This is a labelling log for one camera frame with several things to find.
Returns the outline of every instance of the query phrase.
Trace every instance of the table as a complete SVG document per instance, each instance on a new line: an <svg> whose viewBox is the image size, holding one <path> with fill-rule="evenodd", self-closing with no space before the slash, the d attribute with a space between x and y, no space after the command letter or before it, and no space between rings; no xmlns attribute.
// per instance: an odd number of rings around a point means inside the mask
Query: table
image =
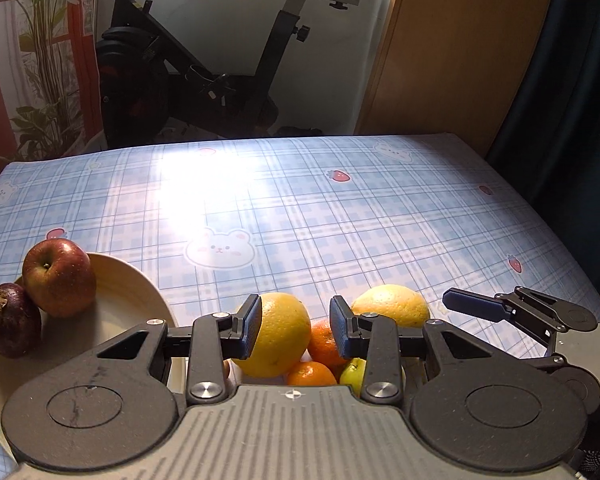
<svg viewBox="0 0 600 480"><path fill-rule="evenodd" d="M419 290L433 316L517 357L544 349L505 322L446 310L442 293L524 285L600 321L600 297L567 249L451 134L195 142L8 165L0 283L47 235L141 269L180 325L272 290L317 319L333 295L351 302L381 283ZM0 449L0 478L12 466Z"/></svg>

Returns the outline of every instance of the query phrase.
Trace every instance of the green fruit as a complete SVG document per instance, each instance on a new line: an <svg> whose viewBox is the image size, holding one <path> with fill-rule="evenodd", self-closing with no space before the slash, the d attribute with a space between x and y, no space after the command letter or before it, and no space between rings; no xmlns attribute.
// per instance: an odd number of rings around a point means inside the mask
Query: green fruit
<svg viewBox="0 0 600 480"><path fill-rule="evenodd" d="M351 386L357 397L360 396L362 379L365 377L365 366L366 361L364 359L354 357L340 375L340 384L348 384Z"/></svg>

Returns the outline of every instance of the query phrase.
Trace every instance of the blue plaid tablecloth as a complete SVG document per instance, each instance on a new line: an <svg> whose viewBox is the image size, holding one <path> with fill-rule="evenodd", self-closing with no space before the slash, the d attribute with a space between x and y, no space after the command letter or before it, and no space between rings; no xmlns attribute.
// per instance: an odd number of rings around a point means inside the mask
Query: blue plaid tablecloth
<svg viewBox="0 0 600 480"><path fill-rule="evenodd" d="M311 318L398 283L433 316L517 357L544 349L505 322L450 312L451 286L524 285L600 297L541 218L450 134L197 142L14 163L0 176L0 283L47 236L142 270L180 325L252 292L297 296ZM13 467L0 449L0 478Z"/></svg>

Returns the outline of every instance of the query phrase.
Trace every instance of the exercise bike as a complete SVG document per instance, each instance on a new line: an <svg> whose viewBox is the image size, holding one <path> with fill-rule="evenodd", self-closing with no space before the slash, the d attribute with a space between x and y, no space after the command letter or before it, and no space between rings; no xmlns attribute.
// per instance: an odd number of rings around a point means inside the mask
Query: exercise bike
<svg viewBox="0 0 600 480"><path fill-rule="evenodd" d="M149 144L168 117L228 139L267 137L278 117L269 89L306 0L286 0L278 12L254 75L206 69L150 14L153 0L115 0L111 27L96 44L104 132L110 148ZM327 0L335 9L358 0ZM176 69L169 73L168 61ZM280 136L320 134L281 128Z"/></svg>

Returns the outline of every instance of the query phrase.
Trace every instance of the wooden cabinet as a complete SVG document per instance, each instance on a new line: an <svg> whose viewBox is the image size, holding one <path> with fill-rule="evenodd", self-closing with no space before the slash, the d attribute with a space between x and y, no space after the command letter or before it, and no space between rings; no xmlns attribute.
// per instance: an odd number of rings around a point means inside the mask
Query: wooden cabinet
<svg viewBox="0 0 600 480"><path fill-rule="evenodd" d="M392 0L356 133L451 132L485 155L550 0Z"/></svg>

